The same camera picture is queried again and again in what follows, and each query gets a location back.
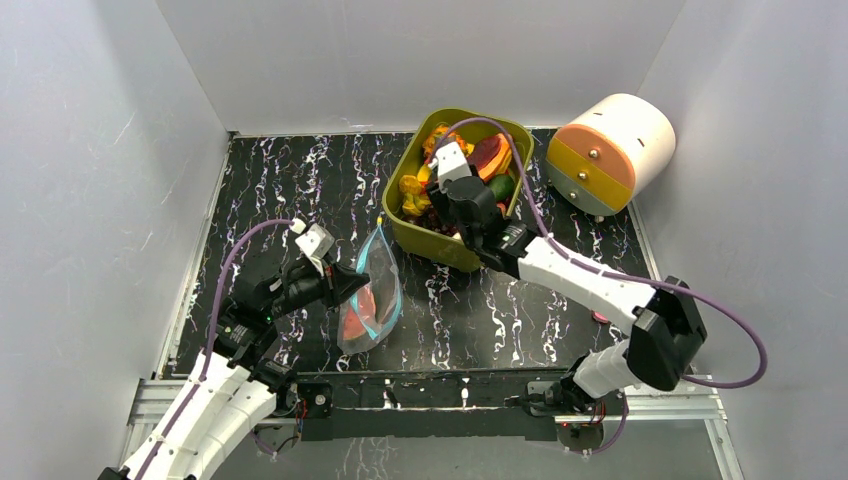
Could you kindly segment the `green avocado toy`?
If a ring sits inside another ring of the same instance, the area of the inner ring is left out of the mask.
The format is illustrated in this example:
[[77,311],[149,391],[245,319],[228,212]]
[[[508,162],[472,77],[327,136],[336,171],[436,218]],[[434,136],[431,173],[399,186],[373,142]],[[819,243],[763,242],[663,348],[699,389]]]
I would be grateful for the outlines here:
[[507,203],[515,191],[515,185],[514,178],[509,174],[495,175],[487,183],[497,203]]

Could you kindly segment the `clear zip top bag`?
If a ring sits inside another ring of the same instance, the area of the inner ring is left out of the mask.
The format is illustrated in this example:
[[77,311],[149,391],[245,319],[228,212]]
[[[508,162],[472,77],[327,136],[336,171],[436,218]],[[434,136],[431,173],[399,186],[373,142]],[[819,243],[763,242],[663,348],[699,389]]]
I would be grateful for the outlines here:
[[375,348],[389,336],[402,314],[399,268],[382,217],[363,242],[354,267],[356,273],[367,274],[369,282],[340,307],[337,345],[344,355]]

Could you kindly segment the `watermelon slice toy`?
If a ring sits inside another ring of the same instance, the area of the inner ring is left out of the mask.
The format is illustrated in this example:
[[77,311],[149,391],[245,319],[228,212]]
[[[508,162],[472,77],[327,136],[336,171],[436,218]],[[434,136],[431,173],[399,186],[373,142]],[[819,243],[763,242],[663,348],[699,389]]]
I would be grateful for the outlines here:
[[344,305],[342,316],[342,341],[352,342],[377,336],[376,302],[369,285],[360,288]]

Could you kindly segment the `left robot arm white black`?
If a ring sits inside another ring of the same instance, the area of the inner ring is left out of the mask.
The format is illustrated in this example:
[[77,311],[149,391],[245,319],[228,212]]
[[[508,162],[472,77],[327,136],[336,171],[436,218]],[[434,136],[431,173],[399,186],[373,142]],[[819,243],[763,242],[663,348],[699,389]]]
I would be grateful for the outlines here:
[[294,411],[295,372],[266,352],[278,337],[273,309],[287,313],[315,302],[339,308],[370,281],[329,257],[298,258],[265,277],[238,276],[217,302],[214,339],[146,440],[102,479],[209,479],[258,423]]

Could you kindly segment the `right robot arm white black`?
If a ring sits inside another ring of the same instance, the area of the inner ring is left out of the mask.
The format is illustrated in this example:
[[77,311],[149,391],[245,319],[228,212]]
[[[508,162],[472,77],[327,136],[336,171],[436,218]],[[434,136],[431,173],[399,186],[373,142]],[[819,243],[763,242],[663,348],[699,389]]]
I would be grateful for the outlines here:
[[507,218],[494,193],[476,176],[433,182],[426,193],[440,220],[454,225],[481,263],[515,279],[546,287],[600,314],[626,335],[600,352],[578,358],[555,383],[527,387],[507,400],[535,416],[590,413],[603,397],[630,386],[674,390],[705,343],[706,328],[693,300],[670,279],[659,286],[628,279]]

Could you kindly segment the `purple grape bunch toy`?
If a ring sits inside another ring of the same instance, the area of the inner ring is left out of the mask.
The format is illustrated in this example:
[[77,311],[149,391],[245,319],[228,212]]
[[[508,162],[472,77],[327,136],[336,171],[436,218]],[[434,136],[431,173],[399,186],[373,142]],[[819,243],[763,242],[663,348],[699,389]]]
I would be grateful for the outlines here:
[[459,233],[458,228],[454,224],[443,221],[433,209],[426,213],[426,224],[427,228],[431,231],[448,237],[453,237]]

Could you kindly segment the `olive green plastic bin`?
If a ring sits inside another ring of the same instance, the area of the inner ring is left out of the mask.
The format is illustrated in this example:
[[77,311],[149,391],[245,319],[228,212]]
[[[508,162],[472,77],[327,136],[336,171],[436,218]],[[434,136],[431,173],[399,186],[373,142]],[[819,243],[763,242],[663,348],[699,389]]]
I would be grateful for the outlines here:
[[[405,175],[416,174],[424,161],[422,145],[432,131],[439,125],[453,124],[472,117],[490,118],[500,125],[512,136],[516,147],[521,155],[525,170],[528,169],[533,159],[535,141],[527,128],[508,119],[484,115],[461,108],[443,108],[430,113],[424,118],[411,140],[407,144],[404,153],[396,163],[394,171],[387,181],[382,195],[382,207],[391,225],[394,239],[400,248],[412,255],[431,260],[442,265],[455,268],[461,272],[470,273],[478,270],[482,264],[479,258],[470,250],[466,249],[461,240],[454,239],[442,233],[423,228],[405,219],[402,210],[403,194],[400,191],[400,180]],[[480,122],[458,129],[461,138],[468,142],[484,139],[488,136],[500,133],[494,126]],[[515,161],[510,166],[509,173],[518,179],[518,171]],[[516,209],[517,198],[523,194],[520,179],[518,185],[508,197],[506,213],[513,215]]]

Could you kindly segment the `round pastel drawer cabinet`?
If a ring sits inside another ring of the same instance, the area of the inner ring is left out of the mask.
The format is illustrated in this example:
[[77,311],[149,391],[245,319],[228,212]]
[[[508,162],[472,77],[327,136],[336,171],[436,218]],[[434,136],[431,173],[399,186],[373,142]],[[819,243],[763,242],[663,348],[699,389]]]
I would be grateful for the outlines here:
[[665,114],[640,97],[616,93],[554,133],[544,167],[572,205],[607,217],[624,210],[665,169],[675,148]]

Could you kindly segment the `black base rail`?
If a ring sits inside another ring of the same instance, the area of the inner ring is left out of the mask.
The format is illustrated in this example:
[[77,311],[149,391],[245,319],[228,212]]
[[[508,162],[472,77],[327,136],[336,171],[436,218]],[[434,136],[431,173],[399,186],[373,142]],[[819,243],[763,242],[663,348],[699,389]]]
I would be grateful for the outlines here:
[[521,437],[602,440],[623,412],[635,414],[646,387],[574,400],[558,392],[554,368],[443,371],[300,372],[274,379],[271,411],[255,421],[305,428],[307,442],[359,437]]

